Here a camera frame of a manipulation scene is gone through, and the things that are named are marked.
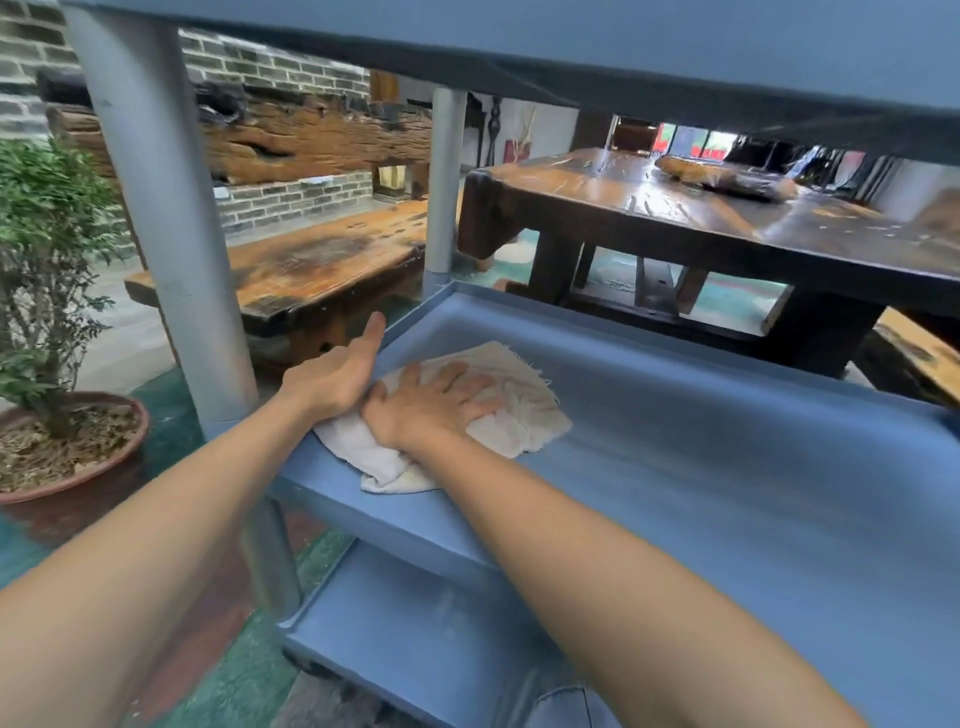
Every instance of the right hand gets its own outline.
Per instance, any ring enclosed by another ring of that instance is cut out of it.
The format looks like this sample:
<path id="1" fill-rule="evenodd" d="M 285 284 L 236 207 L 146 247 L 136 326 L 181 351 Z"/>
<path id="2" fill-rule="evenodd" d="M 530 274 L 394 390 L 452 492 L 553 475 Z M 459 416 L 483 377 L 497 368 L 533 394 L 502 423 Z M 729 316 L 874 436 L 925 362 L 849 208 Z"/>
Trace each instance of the right hand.
<path id="1" fill-rule="evenodd" d="M 473 401 L 493 385 L 493 377 L 463 376 L 467 368 L 462 361 L 452 362 L 440 369 L 433 381 L 420 384 L 420 364 L 408 364 L 400 386 L 389 396 L 384 383 L 376 382 L 360 410 L 376 442 L 416 456 L 422 445 L 438 434 L 463 435 L 471 422 L 500 409 L 502 395 Z"/>

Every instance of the forearm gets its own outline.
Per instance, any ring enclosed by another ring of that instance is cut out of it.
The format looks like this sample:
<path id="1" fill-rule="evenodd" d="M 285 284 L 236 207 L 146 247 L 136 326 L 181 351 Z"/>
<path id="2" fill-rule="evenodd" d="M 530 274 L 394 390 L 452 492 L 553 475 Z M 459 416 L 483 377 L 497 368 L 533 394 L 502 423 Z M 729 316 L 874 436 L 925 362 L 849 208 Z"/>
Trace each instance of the forearm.
<path id="1" fill-rule="evenodd" d="M 274 398 L 0 593 L 0 724 L 115 723 L 311 424 Z"/>
<path id="2" fill-rule="evenodd" d="M 469 438 L 414 456 L 625 725 L 860 725 L 788 645 L 663 552 Z"/>

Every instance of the wooden bench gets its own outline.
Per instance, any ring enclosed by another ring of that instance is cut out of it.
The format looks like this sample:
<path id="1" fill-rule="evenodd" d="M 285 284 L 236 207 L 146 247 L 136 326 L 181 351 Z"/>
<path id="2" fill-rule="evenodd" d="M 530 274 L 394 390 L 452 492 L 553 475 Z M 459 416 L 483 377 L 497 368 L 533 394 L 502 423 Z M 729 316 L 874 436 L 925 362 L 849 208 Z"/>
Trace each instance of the wooden bench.
<path id="1" fill-rule="evenodd" d="M 229 248 L 244 330 L 290 340 L 286 363 L 346 343 L 346 321 L 423 270 L 425 200 L 350 215 Z M 159 307 L 149 271 L 126 280 L 131 299 Z"/>

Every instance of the cart leg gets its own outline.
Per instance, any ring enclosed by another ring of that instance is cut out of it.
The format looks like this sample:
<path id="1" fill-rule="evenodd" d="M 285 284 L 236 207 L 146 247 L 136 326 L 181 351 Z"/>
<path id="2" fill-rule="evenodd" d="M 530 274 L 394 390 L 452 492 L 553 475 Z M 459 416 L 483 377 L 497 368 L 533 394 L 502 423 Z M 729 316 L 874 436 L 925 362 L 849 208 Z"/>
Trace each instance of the cart leg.
<path id="1" fill-rule="evenodd" d="M 210 439 L 249 415 L 258 397 L 177 28 L 114 12 L 63 13 Z M 264 608 L 290 617 L 300 584 L 274 503 L 254 509 L 243 546 Z"/>
<path id="2" fill-rule="evenodd" d="M 450 282 L 457 234 L 460 150 L 464 142 L 467 93 L 440 87 L 433 92 L 430 137 L 430 200 L 426 209 L 426 254 L 423 297 Z"/>

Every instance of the towel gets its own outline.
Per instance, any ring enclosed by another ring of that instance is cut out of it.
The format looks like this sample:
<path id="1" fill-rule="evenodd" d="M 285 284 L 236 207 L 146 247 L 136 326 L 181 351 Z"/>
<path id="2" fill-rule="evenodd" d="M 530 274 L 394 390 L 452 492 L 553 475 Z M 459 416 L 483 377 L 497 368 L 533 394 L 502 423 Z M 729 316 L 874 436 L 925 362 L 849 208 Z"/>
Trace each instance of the towel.
<path id="1" fill-rule="evenodd" d="M 491 341 L 465 352 L 424 361 L 420 368 L 420 382 L 432 381 L 442 366 L 451 361 L 468 364 L 464 376 L 491 375 L 495 384 L 488 393 L 498 390 L 504 395 L 504 407 L 467 427 L 470 437 L 495 452 L 510 458 L 522 452 L 536 452 L 572 427 L 540 373 L 503 344 Z M 398 369 L 383 377 L 388 392 L 393 393 L 399 386 L 401 371 Z M 483 399 L 484 394 L 481 393 L 479 399 Z M 438 487 L 402 452 L 382 448 L 376 443 L 360 417 L 359 407 L 316 425 L 314 432 L 330 452 L 363 473 L 360 487 L 365 491 L 419 493 Z"/>

